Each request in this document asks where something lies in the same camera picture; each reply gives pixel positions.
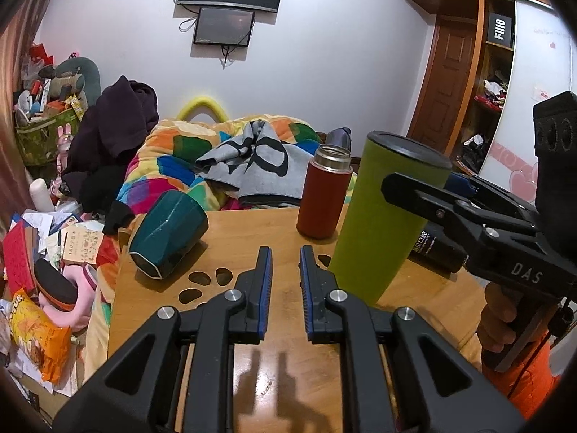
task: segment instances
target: brown curtain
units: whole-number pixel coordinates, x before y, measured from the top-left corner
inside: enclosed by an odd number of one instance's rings
[[[13,93],[20,88],[22,62],[32,45],[50,0],[25,0],[0,36],[0,237],[14,212],[32,208],[29,176],[16,147]]]

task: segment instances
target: wooden table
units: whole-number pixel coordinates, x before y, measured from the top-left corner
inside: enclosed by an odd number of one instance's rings
[[[312,244],[317,256],[331,255],[336,237],[322,242],[307,240],[296,231],[297,214],[295,208],[209,212],[210,228],[203,242],[179,264],[175,275],[163,282],[137,270],[125,247],[116,284],[109,355],[160,306],[192,309],[232,288],[240,272],[254,268],[259,246],[270,246],[273,279],[265,341],[235,348],[235,431],[341,431],[338,349],[308,343],[298,269],[302,245]],[[216,283],[219,268],[227,268],[234,275],[226,286]],[[191,283],[188,276],[192,271],[206,272],[210,285]],[[180,303],[179,294],[187,288],[201,290],[202,297]],[[390,311],[399,306],[413,307],[472,363],[480,359],[474,332],[484,305],[483,289],[465,270],[441,276],[410,260],[378,303]]]

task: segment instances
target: colorful blanket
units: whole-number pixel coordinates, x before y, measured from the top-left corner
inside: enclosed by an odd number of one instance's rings
[[[117,199],[128,205],[135,215],[148,212],[158,197],[170,189],[186,192],[205,211],[238,208],[234,199],[216,183],[194,174],[191,166],[221,142],[241,134],[248,122],[259,120],[269,122],[283,142],[311,154],[318,148],[320,139],[315,131],[306,122],[290,117],[255,115],[213,125],[163,120],[148,135],[130,163]],[[350,201],[355,181],[353,174],[345,203]],[[106,236],[97,256],[98,288],[88,324],[85,379],[106,361],[119,259],[118,238]]]

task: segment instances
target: stainless steel bottle rim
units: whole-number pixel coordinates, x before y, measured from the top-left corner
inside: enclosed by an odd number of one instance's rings
[[[330,171],[348,171],[351,167],[351,153],[335,145],[320,145],[314,153],[317,166]]]

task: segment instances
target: orange snack bag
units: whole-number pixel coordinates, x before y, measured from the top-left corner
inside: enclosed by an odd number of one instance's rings
[[[55,326],[24,289],[12,298],[9,323],[14,341],[39,368],[42,380],[58,383],[68,358],[72,329]]]

